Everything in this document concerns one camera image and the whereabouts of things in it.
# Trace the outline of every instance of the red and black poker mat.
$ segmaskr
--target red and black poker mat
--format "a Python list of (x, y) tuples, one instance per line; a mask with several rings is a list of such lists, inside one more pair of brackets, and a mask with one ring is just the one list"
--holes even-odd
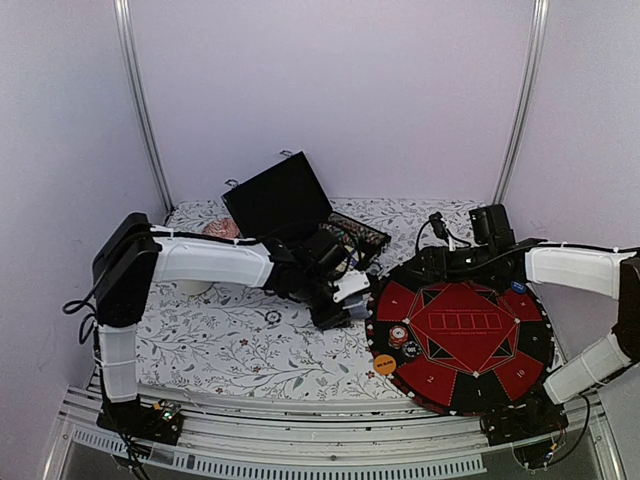
[(383, 283), (366, 334), (379, 373), (414, 401), (451, 415), (513, 404), (544, 380), (554, 353), (547, 314), (529, 289), (425, 285), (403, 266)]

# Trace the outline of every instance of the slotted vent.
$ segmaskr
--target slotted vent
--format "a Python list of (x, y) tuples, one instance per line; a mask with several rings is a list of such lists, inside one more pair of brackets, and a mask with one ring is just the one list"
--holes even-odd
[[(73, 439), (79, 444), (112, 455), (126, 455), (122, 440), (109, 433), (76, 426)], [(174, 452), (173, 463), (170, 465), (153, 460), (148, 463), (224, 480), (421, 480), (459, 478), (486, 472), (480, 455), (391, 466), (280, 467)]]

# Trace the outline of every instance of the floral tablecloth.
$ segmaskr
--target floral tablecloth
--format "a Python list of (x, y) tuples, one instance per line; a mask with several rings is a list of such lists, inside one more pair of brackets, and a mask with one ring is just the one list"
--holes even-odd
[[(430, 213), (470, 239), (471, 201), (336, 199), (338, 212), (389, 233), (391, 243), (371, 270), (385, 273), (413, 255)], [(229, 217), (216, 202), (181, 203), (167, 225), (202, 232)], [(424, 244), (438, 244), (425, 231)], [(175, 284), (154, 284), (138, 328), (138, 379), (193, 392), (288, 399), (396, 398), (402, 394), (374, 373), (362, 321), (318, 331), (302, 306), (259, 289), (215, 284), (197, 296)]]

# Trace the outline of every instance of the vertical metal strip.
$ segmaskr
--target vertical metal strip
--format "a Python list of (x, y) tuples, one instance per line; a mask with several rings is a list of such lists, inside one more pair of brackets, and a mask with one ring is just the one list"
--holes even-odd
[(511, 137), (509, 138), (507, 153), (502, 164), (498, 185), (493, 195), (493, 203), (502, 203), (504, 201), (511, 177), (513, 176), (524, 126), (527, 120), (527, 112), (536, 81), (536, 74), (538, 73), (538, 65), (542, 55), (548, 10), (549, 0), (536, 0), (533, 10), (533, 22), (531, 25), (531, 36), (529, 37), (529, 51), (527, 53), (524, 79), (522, 81), (522, 89), (520, 90), (520, 99), (518, 100), (518, 109), (511, 129)]
[(124, 63), (129, 77), (129, 85), (133, 95), (133, 103), (138, 114), (138, 121), (142, 130), (142, 137), (147, 150), (147, 156), (151, 165), (153, 178), (158, 188), (160, 200), (167, 213), (173, 211), (174, 203), (169, 190), (169, 183), (162, 166), (158, 145), (156, 144), (153, 128), (151, 127), (151, 117), (147, 109), (140, 67), (136, 55), (135, 42), (133, 40), (133, 27), (131, 24), (131, 13), (129, 10), (129, 0), (114, 0), (116, 9), (116, 21), (118, 23), (118, 33), (120, 36), (120, 46), (124, 56)]

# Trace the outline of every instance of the floral pattern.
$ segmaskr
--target floral pattern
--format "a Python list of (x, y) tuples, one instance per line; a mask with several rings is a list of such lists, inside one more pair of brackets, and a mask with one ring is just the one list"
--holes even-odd
[[(370, 267), (384, 274), (413, 255), (429, 214), (440, 211), (452, 232), (471, 240), (471, 201), (336, 199), (334, 209), (389, 233), (391, 243)], [(229, 218), (216, 202), (182, 203), (167, 225), (202, 232)], [(423, 243), (439, 244), (430, 229)], [(374, 373), (362, 321), (321, 332), (304, 306), (240, 285), (214, 284), (184, 296), (154, 284), (138, 328), (138, 378), (188, 391), (288, 399), (397, 398)]]

